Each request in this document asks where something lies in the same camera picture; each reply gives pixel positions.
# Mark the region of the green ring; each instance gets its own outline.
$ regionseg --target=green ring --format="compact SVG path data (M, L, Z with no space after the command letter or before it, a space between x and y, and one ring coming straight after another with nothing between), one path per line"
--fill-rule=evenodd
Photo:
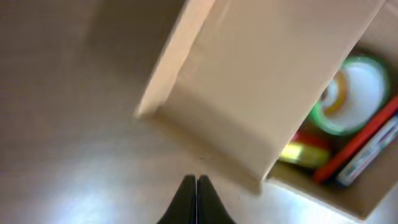
M376 58L376 57L370 57L370 56L364 56L364 55L352 55L347 57L347 59L343 62L341 68L344 68L348 66L351 63L355 62L366 62L366 64L373 66L376 70L380 71L380 74L382 75L382 78L384 80L384 86L386 88L386 94L383 96L382 103L380 104L383 105L390 94L390 83L389 79L387 77L387 69L385 66L385 63ZM355 128L351 129L345 129L344 127L335 125L326 118L326 116L323 114L321 104L317 101L312 108L309 116L310 121L314 124L316 124L320 129L324 130L325 132L337 136L343 136L343 135L348 135L348 134L353 134L356 131L359 131L368 121L364 121L363 123L359 124Z

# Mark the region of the open box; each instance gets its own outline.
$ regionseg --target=open box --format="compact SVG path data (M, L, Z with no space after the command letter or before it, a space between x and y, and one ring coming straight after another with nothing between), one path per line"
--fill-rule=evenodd
M365 219L398 182L397 141L344 190L276 161L356 44L398 65L398 1L213 3L187 1L136 114L178 123L185 147L184 135L206 142L195 145L227 158L217 167L231 176L239 169Z

